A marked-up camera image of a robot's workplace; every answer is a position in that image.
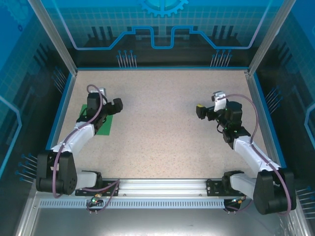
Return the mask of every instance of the green mat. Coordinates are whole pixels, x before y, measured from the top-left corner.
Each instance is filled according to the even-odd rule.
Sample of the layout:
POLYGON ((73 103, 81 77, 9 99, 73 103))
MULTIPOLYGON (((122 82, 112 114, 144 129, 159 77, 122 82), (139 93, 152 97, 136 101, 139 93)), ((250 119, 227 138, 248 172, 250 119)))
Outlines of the green mat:
MULTIPOLYGON (((80 114, 83 112, 84 109, 86 109, 86 107, 87 107, 87 104, 82 105, 80 114)), ((102 127, 99 129, 96 135, 109 135, 110 127, 112 126, 112 121, 113 121, 113 116, 107 116, 106 122, 102 125, 102 127)))

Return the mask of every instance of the glass panel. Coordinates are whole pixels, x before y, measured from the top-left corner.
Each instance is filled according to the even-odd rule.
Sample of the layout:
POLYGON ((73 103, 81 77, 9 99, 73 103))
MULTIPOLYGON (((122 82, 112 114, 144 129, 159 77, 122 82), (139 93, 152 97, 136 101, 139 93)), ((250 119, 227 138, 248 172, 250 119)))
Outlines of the glass panel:
POLYGON ((248 66, 283 0, 44 0, 78 67, 248 66))
POLYGON ((1 3, 0 228, 14 235, 36 174, 22 155, 45 149, 69 71, 28 2, 1 3))
MULTIPOLYGON (((297 0, 257 70, 284 161, 294 171, 301 203, 315 189, 315 2, 297 0)), ((314 204, 304 212, 315 221, 314 204)))

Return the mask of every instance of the white robotic arm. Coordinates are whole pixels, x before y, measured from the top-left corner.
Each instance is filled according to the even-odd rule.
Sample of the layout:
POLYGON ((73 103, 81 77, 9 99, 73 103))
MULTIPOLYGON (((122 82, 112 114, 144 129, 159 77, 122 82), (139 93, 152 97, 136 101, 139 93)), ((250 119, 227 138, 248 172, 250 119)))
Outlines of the white robotic arm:
POLYGON ((296 208, 296 197, 294 189, 294 176, 288 169, 282 169, 272 161, 251 140, 250 133, 242 126, 242 105, 238 102, 228 101, 225 93, 215 92, 212 96, 215 103, 213 107, 205 108, 197 105, 196 113, 200 119, 216 120, 218 126, 223 127, 223 139, 229 146, 240 154, 248 163, 252 171, 257 175, 256 179, 249 178, 242 171, 231 171, 224 173, 222 182, 229 189, 242 192, 254 200, 257 210, 261 214, 285 211, 287 209, 287 198, 284 187, 280 184, 275 171, 279 172, 285 181, 291 198, 291 209, 296 208))
POLYGON ((94 187, 98 179, 102 181, 100 173, 77 170, 75 168, 75 157, 78 156, 87 141, 106 122, 106 117, 119 113, 123 109, 120 98, 114 99, 114 104, 112 104, 106 99, 105 89, 100 88, 99 90, 103 100, 100 101, 98 91, 90 91, 87 99, 86 113, 83 112, 80 115, 74 126, 76 132, 72 132, 72 135, 65 139, 66 141, 61 141, 51 150, 40 153, 37 156, 36 188, 38 191, 52 192, 54 162, 62 146, 59 162, 55 170, 57 172, 55 184, 57 193, 69 195, 75 189, 94 187))

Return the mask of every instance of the blue border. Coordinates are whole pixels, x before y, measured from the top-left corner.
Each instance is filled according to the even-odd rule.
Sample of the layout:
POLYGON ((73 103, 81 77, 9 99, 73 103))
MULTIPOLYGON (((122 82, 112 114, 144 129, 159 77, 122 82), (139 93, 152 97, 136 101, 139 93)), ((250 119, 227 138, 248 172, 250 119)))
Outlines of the blue border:
POLYGON ((314 139, 314 136, 311 132, 311 129, 309 127, 309 119, 310 119, 310 115, 311 115, 311 112, 315 109, 315 103, 313 103, 312 105, 310 105, 308 107, 308 109, 306 110, 306 114, 305 114, 305 120, 304 120, 304 127, 306 129, 306 132, 312 142, 312 145, 313 145, 313 148, 315 149, 315 139, 314 139))
POLYGON ((18 124, 19 124, 18 127, 17 127, 17 129, 16 129, 16 131, 15 131, 15 134, 14 134, 14 136, 13 136, 13 139, 12 139, 12 141, 11 141, 11 143, 10 143, 10 146, 9 146, 9 148, 8 148, 8 151, 7 151, 6 154, 5 154, 5 157, 4 157, 4 160, 3 160, 2 164, 1 164, 1 167, 0 167, 0 179, 1 179, 2 174, 3 174, 3 171, 4 171, 4 169, 5 169, 5 166, 6 166, 6 164, 8 163, 8 160, 9 160, 9 157, 10 157, 11 152, 12 152, 12 150, 13 150, 13 147, 14 147, 14 145, 15 145, 15 143, 16 143, 16 140, 17 140, 17 138, 18 138, 18 136, 19 136, 19 133, 20 133, 20 131, 21 131, 21 128, 22 128, 22 119, 21 119, 20 111, 19 111, 18 108, 15 107, 15 105, 9 103, 9 102, 8 102, 4 97, 2 97, 2 96, 0 96, 0 101, 3 102, 6 106, 8 106, 8 108, 9 108, 10 110, 12 110, 12 111, 15 113, 16 119, 18 120, 18 124))
POLYGON ((236 66, 236 67, 209 67, 209 66, 171 66, 171 67, 79 67, 80 71, 89 70, 248 70, 247 66, 236 66))
POLYGON ((261 89, 261 86, 260 86, 260 83, 259 83, 259 80, 258 80, 256 72, 254 73, 253 77, 255 79, 255 83, 256 83, 257 90, 258 90, 258 93, 259 93, 259 96, 260 96, 260 100, 261 100, 262 106, 264 108, 264 111, 265 111, 265 114, 266 114, 266 117, 267 117, 267 121, 268 121, 268 125, 270 127, 271 135, 272 135, 272 138, 273 138, 275 146, 276 146, 276 150, 277 150, 277 153, 278 153, 278 156, 279 156, 280 165, 281 165, 281 167, 286 168, 284 155, 283 155, 283 153, 281 151, 281 147, 280 147, 280 143, 279 143, 276 131, 275 131, 275 127, 274 127, 274 124, 272 123, 271 116, 270 116, 270 113, 268 111, 268 107, 267 107, 267 104, 266 104, 266 100, 265 100, 264 94, 262 92, 262 89, 261 89))
POLYGON ((72 76, 71 73, 69 73, 67 82, 63 90, 63 95, 61 97, 59 107, 55 116, 53 127, 51 129, 51 132, 47 141, 46 150, 50 150, 51 146, 58 142, 59 135, 56 136, 56 134, 60 134, 64 117, 65 117, 65 113, 66 113, 66 110, 68 108, 68 104, 70 101, 71 91, 74 86, 74 81, 75 81, 75 77, 72 76))
POLYGON ((178 30, 178 29, 189 29, 189 34, 199 34, 200 36, 202 36, 214 49, 249 49, 252 47, 255 39, 256 39, 256 36, 258 35, 259 33, 259 30, 260 30, 260 27, 262 25, 262 23, 264 22, 265 20, 265 17, 269 11, 269 8, 271 7, 271 4, 273 2, 273 0, 270 0, 266 9, 265 9, 265 12, 264 14, 262 15, 260 21, 259 21, 259 24, 252 36, 252 39, 250 41, 250 44, 246 47, 243 47, 243 46, 216 46, 214 44, 214 42, 211 41, 211 39, 203 32, 203 31, 200 31, 200 30, 194 30, 193 29, 193 26, 174 26, 171 30, 171 43, 169 46, 156 46, 155 45, 155 41, 154 41, 154 30, 151 26, 132 26, 131 27, 131 31, 124 31, 122 32, 116 39, 115 41, 109 46, 109 47, 93 47, 93 48, 81 48, 81 47, 78 47, 70 33, 70 30, 60 12, 60 9, 58 8, 57 6, 57 3, 56 3, 56 0, 52 0, 54 6, 55 6, 55 9, 57 11, 57 14, 59 15, 60 17, 60 20, 63 24, 63 27, 66 31, 66 33, 68 34, 68 37, 73 45, 73 47, 78 50, 78 51, 89 51, 89 50, 92 50, 92 51, 95 51, 95 50, 111 50, 113 49, 113 47, 125 36, 125 35, 134 35, 136 34, 136 30, 149 30, 150 31, 150 35, 151 35, 151 46, 152 48, 154 49, 172 49, 174 47, 174 41, 175 41, 175 30, 178 30))

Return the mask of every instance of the gear logo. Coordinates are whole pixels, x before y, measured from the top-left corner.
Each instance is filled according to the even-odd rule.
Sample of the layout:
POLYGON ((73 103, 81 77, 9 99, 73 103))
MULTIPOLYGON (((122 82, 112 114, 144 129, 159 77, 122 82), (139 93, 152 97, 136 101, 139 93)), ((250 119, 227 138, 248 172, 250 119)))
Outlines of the gear logo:
POLYGON ((23 30, 21 24, 29 15, 27 0, 0 0, 0 6, 6 7, 13 19, 19 24, 19 31, 23 30))
POLYGON ((147 10, 148 14, 164 17, 165 15, 177 14, 178 10, 184 9, 184 4, 188 0, 139 0, 142 10, 147 10))

